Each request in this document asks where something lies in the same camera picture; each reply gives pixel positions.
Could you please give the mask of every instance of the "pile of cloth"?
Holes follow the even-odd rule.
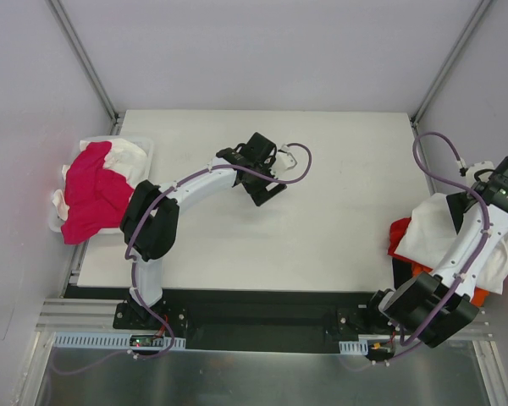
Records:
[[[121,139],[80,142],[80,154],[64,165],[64,190],[56,190],[52,203],[64,220],[66,244],[79,244],[103,228],[120,225],[136,185],[144,180],[147,154]]]
[[[393,257],[395,288],[420,272],[430,272],[443,259],[461,228],[462,211],[450,209],[458,206],[458,201],[459,195],[434,194],[414,209],[411,217],[391,225],[388,254]],[[508,234],[495,247],[478,275],[471,302],[481,306],[489,292],[502,294],[506,276]]]

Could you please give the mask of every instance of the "white vent strip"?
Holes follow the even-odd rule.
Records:
[[[339,342],[341,355],[367,355],[369,347],[367,340]]]
[[[90,348],[90,349],[155,349],[165,348],[171,343],[170,337],[158,338],[151,347],[131,347],[130,334],[101,332],[58,332],[54,346],[56,348]],[[176,338],[172,350],[186,349],[186,340]]]

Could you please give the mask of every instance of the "white wall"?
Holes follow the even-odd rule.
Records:
[[[414,113],[478,0],[65,0],[116,108]]]
[[[508,0],[495,2],[421,122],[421,130],[447,134],[470,163],[496,164],[508,155]],[[430,140],[424,145],[434,171],[459,178],[443,142]],[[504,295],[491,295],[487,308],[508,371],[508,279]]]
[[[59,168],[109,120],[42,0],[0,0],[0,404],[71,253],[47,230]]]

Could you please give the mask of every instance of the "white table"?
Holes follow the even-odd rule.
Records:
[[[411,154],[404,113],[135,111],[121,134],[152,137],[150,180],[180,179],[227,146],[260,132],[277,145],[301,142],[312,170],[261,207],[242,186],[212,196],[179,218],[164,258],[165,288],[374,291],[393,286],[389,225],[428,197]],[[299,166],[306,154],[294,150]],[[96,236],[79,286],[128,287],[123,236]]]

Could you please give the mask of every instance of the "gray floor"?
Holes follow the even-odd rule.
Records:
[[[108,354],[54,351],[61,370]],[[365,364],[363,357],[315,354],[184,351],[148,361],[120,354],[78,375],[47,374],[37,404],[489,405],[471,343],[421,348],[390,367],[359,371]]]

